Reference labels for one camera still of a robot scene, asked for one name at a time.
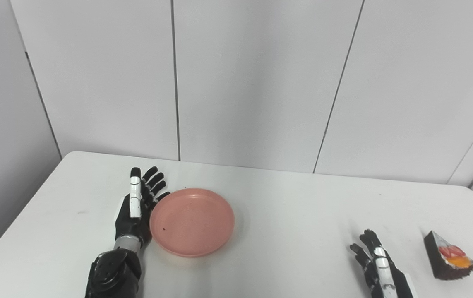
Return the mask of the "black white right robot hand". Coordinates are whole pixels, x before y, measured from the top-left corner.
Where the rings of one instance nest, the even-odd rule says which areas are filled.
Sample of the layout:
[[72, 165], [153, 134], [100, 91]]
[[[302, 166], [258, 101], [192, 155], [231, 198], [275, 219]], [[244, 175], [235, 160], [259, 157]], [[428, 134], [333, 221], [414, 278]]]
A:
[[412, 287], [406, 275], [397, 268], [377, 234], [366, 229], [359, 239], [366, 246], [366, 250], [357, 243], [352, 243], [349, 248], [355, 253], [355, 259], [362, 267], [371, 297], [413, 298]]

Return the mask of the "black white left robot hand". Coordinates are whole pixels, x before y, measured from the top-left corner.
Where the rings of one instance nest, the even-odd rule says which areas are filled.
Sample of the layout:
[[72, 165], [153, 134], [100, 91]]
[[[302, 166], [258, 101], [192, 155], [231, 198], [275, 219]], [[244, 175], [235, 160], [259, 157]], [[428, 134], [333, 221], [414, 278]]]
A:
[[164, 173], [160, 172], [157, 166], [151, 167], [143, 176], [141, 176], [140, 168], [134, 167], [130, 172], [130, 177], [138, 181], [139, 197], [136, 201], [139, 202], [137, 206], [140, 217], [130, 215], [130, 194], [127, 194], [122, 200], [115, 221], [115, 238], [126, 235], [135, 236], [143, 246], [147, 245], [152, 238], [149, 226], [151, 214], [156, 205], [170, 192], [160, 193], [166, 187], [166, 181]]

